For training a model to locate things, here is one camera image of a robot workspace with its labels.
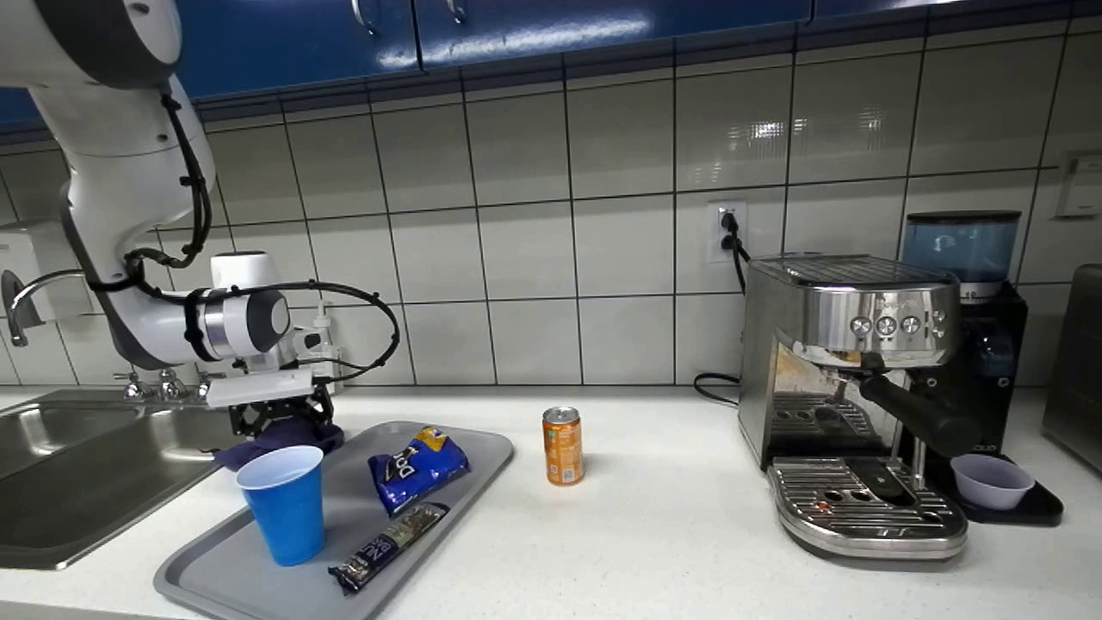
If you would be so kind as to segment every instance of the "candy bar wrapper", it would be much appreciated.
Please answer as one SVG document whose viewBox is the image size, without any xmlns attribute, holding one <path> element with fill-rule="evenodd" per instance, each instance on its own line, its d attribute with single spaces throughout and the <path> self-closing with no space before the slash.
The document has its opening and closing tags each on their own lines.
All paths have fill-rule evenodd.
<svg viewBox="0 0 1102 620">
<path fill-rule="evenodd" d="M 449 432 L 419 425 L 401 455 L 374 455 L 369 467 L 385 512 L 401 515 L 418 499 L 473 471 L 473 462 Z"/>
</svg>

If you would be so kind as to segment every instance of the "sink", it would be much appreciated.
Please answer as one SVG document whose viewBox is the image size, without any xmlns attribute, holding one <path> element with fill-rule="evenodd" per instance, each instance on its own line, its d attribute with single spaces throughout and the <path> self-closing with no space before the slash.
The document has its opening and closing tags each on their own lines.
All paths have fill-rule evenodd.
<svg viewBox="0 0 1102 620">
<path fill-rule="evenodd" d="M 216 408 L 65 390 L 0 408 L 0 564 L 65 568 L 214 471 Z"/>
</svg>

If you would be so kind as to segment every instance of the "gray tray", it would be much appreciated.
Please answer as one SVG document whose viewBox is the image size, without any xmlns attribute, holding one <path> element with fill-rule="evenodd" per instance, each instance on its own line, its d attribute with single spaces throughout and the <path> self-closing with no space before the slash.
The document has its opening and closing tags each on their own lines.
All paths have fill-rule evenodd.
<svg viewBox="0 0 1102 620">
<path fill-rule="evenodd" d="M 514 459 L 514 444 L 500 432 L 441 425 L 473 462 L 469 476 L 430 494 L 433 501 L 449 501 L 453 512 L 367 592 L 341 596 L 329 568 L 353 556 L 388 522 L 374 486 L 369 455 L 406 448 L 419 425 L 411 419 L 378 424 L 324 462 L 329 540 L 315 561 L 281 568 L 250 508 L 242 508 L 177 552 L 158 568 L 154 588 L 181 605 L 229 620 L 377 616 Z"/>
</svg>

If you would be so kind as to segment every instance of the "kitchen counter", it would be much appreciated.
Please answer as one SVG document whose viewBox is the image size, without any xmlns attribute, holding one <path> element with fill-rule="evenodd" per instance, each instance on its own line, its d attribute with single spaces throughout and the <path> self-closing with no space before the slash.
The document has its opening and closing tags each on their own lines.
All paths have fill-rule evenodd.
<svg viewBox="0 0 1102 620">
<path fill-rule="evenodd" d="M 540 408 L 576 401 L 581 486 L 543 481 Z M 1040 436 L 1040 393 L 1020 393 L 1007 455 L 1063 499 L 1063 522 L 973 522 L 962 561 L 841 564 L 775 521 L 737 412 L 680 393 L 344 393 L 338 419 L 508 432 L 514 463 L 385 605 L 385 616 L 1102 616 L 1102 479 Z M 209 476 L 65 570 L 4 570 L 0 601 L 193 616 L 152 588 L 154 568 L 246 501 Z"/>
</svg>

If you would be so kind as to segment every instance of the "orange can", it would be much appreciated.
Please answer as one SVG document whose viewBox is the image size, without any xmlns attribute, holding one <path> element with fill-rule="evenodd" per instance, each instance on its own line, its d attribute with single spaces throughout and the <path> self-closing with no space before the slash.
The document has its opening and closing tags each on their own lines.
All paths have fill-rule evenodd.
<svg viewBox="0 0 1102 620">
<path fill-rule="evenodd" d="M 572 405 L 543 408 L 543 455 L 547 481 L 576 486 L 581 481 L 581 412 Z"/>
</svg>

